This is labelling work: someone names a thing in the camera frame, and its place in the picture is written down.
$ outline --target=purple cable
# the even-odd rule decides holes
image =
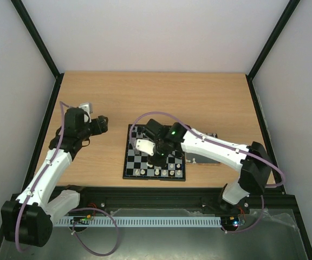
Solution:
[[[140,117],[138,117],[135,122],[132,124],[131,128],[129,129],[129,139],[131,140],[131,143],[132,145],[134,146],[134,142],[132,141],[132,130],[134,128],[134,126],[138,123],[138,121],[140,119],[142,119],[143,117],[145,116],[148,116],[148,115],[153,115],[153,114],[159,114],[159,115],[166,115],[166,116],[169,116],[170,118],[174,119],[175,121],[179,122],[186,130],[188,130],[191,134],[193,134],[195,137],[198,137],[200,139],[202,139],[202,136],[200,134],[197,134],[195,133],[192,129],[190,129],[187,125],[185,125],[185,123],[183,123],[182,121],[180,121],[180,119],[176,118],[175,116],[171,115],[171,114],[168,114],[168,113],[165,113],[165,112],[159,112],[159,111],[153,111],[153,112],[148,112],[148,113],[145,113],[143,115],[141,115]],[[211,144],[214,144],[214,145],[218,145],[218,146],[221,146],[221,147],[224,147],[226,149],[229,149],[229,150],[232,150],[232,151],[235,151],[236,149],[233,148],[233,147],[230,147],[228,145],[225,145],[225,144],[221,144],[219,142],[216,142],[214,140],[211,140],[211,139],[207,139],[205,138],[204,141],[206,142],[209,142]],[[250,157],[253,157],[261,162],[263,162],[264,164],[268,165],[269,167],[271,167],[272,169],[274,169],[275,171],[277,171],[280,176],[281,176],[281,181],[279,183],[276,183],[276,184],[267,184],[266,187],[278,187],[278,186],[281,186],[284,184],[285,182],[285,174],[278,168],[276,167],[274,164],[268,162],[267,160],[263,159],[262,157],[259,157],[257,155],[254,155],[253,153],[249,153],[249,152],[246,152],[246,151],[242,151],[242,150],[239,150],[239,153],[243,153],[243,154],[246,154]]]
[[[258,224],[258,222],[262,219],[263,217],[263,210],[264,210],[264,199],[263,196],[261,195],[261,201],[262,201],[262,210],[261,210],[261,214],[259,215],[259,217],[256,219],[256,221],[249,227],[247,227],[246,229],[241,229],[241,230],[236,230],[236,231],[227,231],[225,230],[225,228],[222,226],[222,230],[225,231],[225,233],[229,233],[229,234],[236,234],[236,233],[242,233],[245,231],[248,231],[250,229],[252,229],[254,226],[256,226]]]
[[[53,156],[50,158],[50,164],[53,162],[53,160],[55,159],[57,153],[59,152],[61,143],[62,143],[62,139],[63,139],[63,131],[64,131],[64,110],[63,107],[69,107],[69,105],[63,103],[62,101],[60,101],[60,109],[61,109],[61,130],[60,130],[60,139],[58,141],[58,144],[56,146],[56,150],[53,154]],[[49,164],[46,164],[45,167],[43,168],[43,170],[41,171],[41,173],[38,175],[37,179],[35,180],[35,182],[33,183],[30,192],[34,192],[39,180],[42,178],[42,176],[44,175],[44,172],[47,170],[47,168],[49,167]],[[27,195],[25,198],[24,203],[21,205],[20,211],[19,211],[19,215],[17,216],[16,219],[16,225],[15,225],[15,246],[17,251],[23,253],[25,252],[28,248],[26,248],[25,250],[23,250],[20,246],[20,241],[19,241],[19,234],[20,234],[20,223],[21,223],[21,218],[22,218],[22,214],[25,210],[25,207],[27,205],[27,202],[29,201],[29,199],[31,198],[31,196]]]
[[[96,209],[96,208],[94,208],[94,207],[83,207],[83,208],[81,208],[81,209],[73,209],[73,210],[71,210],[70,212],[83,211],[83,210],[95,210],[95,211],[98,211],[98,212],[100,212],[100,213],[106,215],[108,218],[110,218],[110,219],[112,220],[112,222],[113,222],[113,224],[114,224],[114,226],[115,226],[115,229],[116,229],[116,234],[117,234],[117,236],[118,236],[117,239],[116,239],[116,243],[115,243],[115,245],[114,245],[114,248],[113,248],[110,252],[108,252],[108,253],[96,253],[96,252],[92,251],[90,248],[88,248],[86,245],[84,245],[83,241],[80,239],[80,237],[79,237],[79,236],[77,235],[77,233],[75,232],[74,227],[75,227],[75,225],[76,225],[77,222],[75,222],[75,223],[73,224],[72,228],[71,228],[71,230],[72,230],[72,232],[73,232],[72,234],[78,239],[78,241],[80,242],[81,246],[82,246],[86,251],[88,251],[89,253],[91,253],[91,254],[94,255],[94,256],[109,256],[109,255],[111,255],[112,253],[114,253],[114,252],[118,249],[118,247],[119,247],[119,245],[120,245],[120,242],[121,242],[120,230],[119,230],[119,228],[118,228],[118,225],[117,225],[115,219],[114,219],[111,215],[109,215],[107,212],[105,212],[105,211],[103,211],[103,210],[100,210],[100,209]]]

